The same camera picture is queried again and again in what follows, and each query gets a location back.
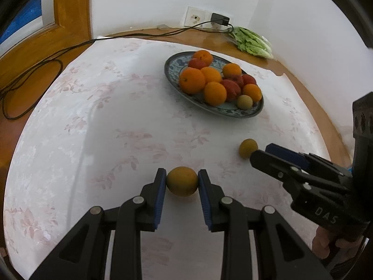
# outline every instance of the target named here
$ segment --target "white tablecloth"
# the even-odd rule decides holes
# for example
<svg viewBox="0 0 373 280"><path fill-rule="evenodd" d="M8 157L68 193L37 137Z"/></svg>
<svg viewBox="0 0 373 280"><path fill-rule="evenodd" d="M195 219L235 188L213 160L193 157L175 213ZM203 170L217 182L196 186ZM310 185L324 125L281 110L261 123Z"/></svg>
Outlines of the white tablecloth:
<svg viewBox="0 0 373 280"><path fill-rule="evenodd" d="M244 61L264 95L251 119L217 116L182 98L165 61L195 47L140 39L100 41L74 60L32 112L6 183L5 239L16 270L29 278L94 205L120 206L159 167L206 168L213 183L245 206L273 205L310 244L316 226L292 212L279 181L237 154L246 138L329 158L320 132L288 78ZM155 233L142 234L144 279L219 279L223 235L204 224L199 195L168 191Z"/></svg>

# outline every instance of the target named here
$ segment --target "plate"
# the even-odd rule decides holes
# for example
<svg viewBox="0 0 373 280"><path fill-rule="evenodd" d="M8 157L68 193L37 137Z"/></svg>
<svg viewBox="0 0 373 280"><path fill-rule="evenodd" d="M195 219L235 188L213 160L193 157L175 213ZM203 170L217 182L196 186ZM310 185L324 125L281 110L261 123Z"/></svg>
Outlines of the plate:
<svg viewBox="0 0 373 280"><path fill-rule="evenodd" d="M203 93L199 93L196 95L188 95L184 93L179 85L179 75L184 70L184 68L188 67L188 63L190 59L192 58L192 55L195 53L195 51L184 51L180 52L178 54L175 54L168 58L168 60L165 63L165 75L170 81L171 85L187 100L191 101L195 105L198 105L199 107L212 112L217 115L232 117L232 118L251 118L259 114L264 105L263 98L257 102L254 103L251 109L249 110L242 110L239 109L236 106L235 101L233 102L225 102L222 105L219 106L211 106L204 102L203 100ZM222 72L223 66L231 63L228 60L225 60L221 57L213 55L214 60L211 63L211 67L217 69L219 72Z"/></svg>

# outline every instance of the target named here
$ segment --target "power outlet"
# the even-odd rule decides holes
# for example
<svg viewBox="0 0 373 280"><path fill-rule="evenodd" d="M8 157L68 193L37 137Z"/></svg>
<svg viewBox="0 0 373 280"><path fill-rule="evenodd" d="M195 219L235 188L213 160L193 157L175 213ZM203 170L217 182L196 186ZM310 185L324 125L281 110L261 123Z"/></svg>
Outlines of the power outlet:
<svg viewBox="0 0 373 280"><path fill-rule="evenodd" d="M205 21L210 21L212 13L212 11L202 10L199 8L188 6L184 20L184 26L190 27ZM217 23L205 23L198 26L198 28L214 29L217 31L224 29L220 24Z"/></svg>

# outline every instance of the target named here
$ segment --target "black power adapter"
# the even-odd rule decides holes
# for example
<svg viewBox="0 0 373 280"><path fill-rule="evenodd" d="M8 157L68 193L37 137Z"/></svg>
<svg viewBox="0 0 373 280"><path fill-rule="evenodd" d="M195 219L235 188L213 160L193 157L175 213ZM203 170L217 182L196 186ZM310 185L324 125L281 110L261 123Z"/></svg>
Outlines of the black power adapter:
<svg viewBox="0 0 373 280"><path fill-rule="evenodd" d="M220 24L220 25L224 25L224 26L228 26L229 18L226 17L226 16L223 16L223 15L213 13L211 15L211 22L214 22L214 23L217 23L217 24Z"/></svg>

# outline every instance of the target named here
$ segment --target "green fruit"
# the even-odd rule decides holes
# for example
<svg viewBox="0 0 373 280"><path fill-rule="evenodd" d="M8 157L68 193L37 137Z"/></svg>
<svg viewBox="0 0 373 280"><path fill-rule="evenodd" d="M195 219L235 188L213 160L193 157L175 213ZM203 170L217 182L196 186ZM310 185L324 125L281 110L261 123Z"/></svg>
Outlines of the green fruit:
<svg viewBox="0 0 373 280"><path fill-rule="evenodd" d="M253 102L251 97L247 95L239 96L236 102L237 107L243 110L250 109L252 107L252 104Z"/></svg>
<svg viewBox="0 0 373 280"><path fill-rule="evenodd" d="M249 159L251 154L258 150L258 144L253 139L244 140L239 146L238 153L242 159Z"/></svg>

